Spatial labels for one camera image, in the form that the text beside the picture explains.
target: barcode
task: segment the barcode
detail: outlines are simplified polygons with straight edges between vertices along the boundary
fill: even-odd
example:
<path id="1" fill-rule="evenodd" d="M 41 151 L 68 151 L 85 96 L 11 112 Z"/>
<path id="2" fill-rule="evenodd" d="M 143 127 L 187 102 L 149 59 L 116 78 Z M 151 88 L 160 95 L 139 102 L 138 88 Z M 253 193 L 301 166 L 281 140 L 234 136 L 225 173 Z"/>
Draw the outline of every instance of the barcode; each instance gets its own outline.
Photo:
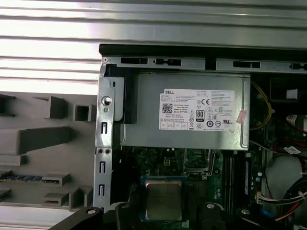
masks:
<path id="1" fill-rule="evenodd" d="M 172 114 L 173 113 L 173 104 L 163 104 L 162 105 L 162 113 L 164 114 Z"/>

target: ce mark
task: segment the ce mark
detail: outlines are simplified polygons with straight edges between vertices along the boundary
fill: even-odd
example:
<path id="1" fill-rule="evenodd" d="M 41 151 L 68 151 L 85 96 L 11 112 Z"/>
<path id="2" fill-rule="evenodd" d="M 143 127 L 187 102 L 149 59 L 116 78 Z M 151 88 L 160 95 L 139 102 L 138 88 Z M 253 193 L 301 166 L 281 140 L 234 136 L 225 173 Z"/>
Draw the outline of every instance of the ce mark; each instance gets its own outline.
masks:
<path id="1" fill-rule="evenodd" d="M 206 99 L 202 99 L 201 103 L 202 104 L 210 105 L 209 101 L 210 101 L 210 99 L 207 99 L 207 100 Z"/>

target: yellow wire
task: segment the yellow wire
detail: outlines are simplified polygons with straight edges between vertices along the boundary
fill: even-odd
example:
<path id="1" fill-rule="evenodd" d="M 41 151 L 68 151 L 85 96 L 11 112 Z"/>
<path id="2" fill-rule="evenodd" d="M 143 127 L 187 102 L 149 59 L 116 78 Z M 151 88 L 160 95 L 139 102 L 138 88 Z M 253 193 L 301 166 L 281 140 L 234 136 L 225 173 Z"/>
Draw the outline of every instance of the yellow wire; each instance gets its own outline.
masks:
<path id="1" fill-rule="evenodd" d="M 276 218 L 275 220 L 276 220 L 276 221 L 279 221 L 279 220 L 281 220 L 281 219 L 284 219 L 284 218 L 288 217 L 289 215 L 291 215 L 291 214 L 294 213 L 294 212 L 295 212 L 295 210 L 293 210 L 292 212 L 290 212 L 290 213 L 288 213 L 288 214 L 286 214 L 286 215 L 284 215 L 284 216 L 282 216 L 282 217 Z"/>
<path id="2" fill-rule="evenodd" d="M 257 130 L 257 129 L 260 129 L 260 128 L 266 126 L 266 125 L 268 124 L 268 122 L 270 121 L 270 119 L 271 119 L 271 117 L 272 117 L 272 107 L 271 107 L 271 104 L 270 104 L 270 102 L 269 102 L 268 97 L 265 95 L 265 93 L 264 93 L 263 90 L 260 88 L 260 86 L 257 85 L 257 84 L 256 84 L 255 82 L 253 82 L 253 81 L 251 82 L 251 84 L 255 87 L 255 89 L 256 89 L 256 90 L 260 93 L 260 95 L 263 97 L 263 99 L 264 99 L 264 101 L 265 101 L 265 103 L 266 103 L 266 105 L 267 105 L 267 107 L 268 107 L 268 115 L 267 115 L 267 117 L 264 119 L 264 121 L 263 121 L 260 125 L 258 125 L 258 126 L 256 126 L 256 127 L 250 129 L 250 130 Z"/>

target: red sticker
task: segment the red sticker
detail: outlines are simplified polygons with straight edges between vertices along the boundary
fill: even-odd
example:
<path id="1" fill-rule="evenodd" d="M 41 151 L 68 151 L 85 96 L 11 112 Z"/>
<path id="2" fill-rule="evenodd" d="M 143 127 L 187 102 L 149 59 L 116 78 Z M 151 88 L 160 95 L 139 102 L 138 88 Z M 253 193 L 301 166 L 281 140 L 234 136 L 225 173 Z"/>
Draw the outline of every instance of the red sticker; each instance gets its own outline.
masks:
<path id="1" fill-rule="evenodd" d="M 246 117 L 246 114 L 247 114 L 247 111 L 242 109 L 240 111 L 240 114 L 239 114 L 238 119 L 236 120 L 236 122 L 239 123 L 239 124 L 243 124 L 243 122 L 245 120 L 245 117 Z"/>

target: circuit board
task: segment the circuit board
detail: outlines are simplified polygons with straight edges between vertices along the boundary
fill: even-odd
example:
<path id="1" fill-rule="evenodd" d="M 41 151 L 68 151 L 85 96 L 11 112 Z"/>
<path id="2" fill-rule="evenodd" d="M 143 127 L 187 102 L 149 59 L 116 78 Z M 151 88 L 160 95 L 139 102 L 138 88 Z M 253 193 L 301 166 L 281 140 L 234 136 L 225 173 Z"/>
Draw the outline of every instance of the circuit board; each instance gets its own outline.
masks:
<path id="1" fill-rule="evenodd" d="M 175 149 L 175 148 L 142 148 L 133 147 L 129 156 L 136 159 L 141 175 L 146 176 L 182 176 L 184 168 L 209 168 L 206 150 Z M 204 202 L 214 202 L 223 205 L 222 168 L 223 155 L 217 151 L 214 156 L 212 175 L 199 178 L 189 178 L 188 184 L 195 185 Z M 188 230 L 189 220 L 144 222 L 150 230 Z"/>

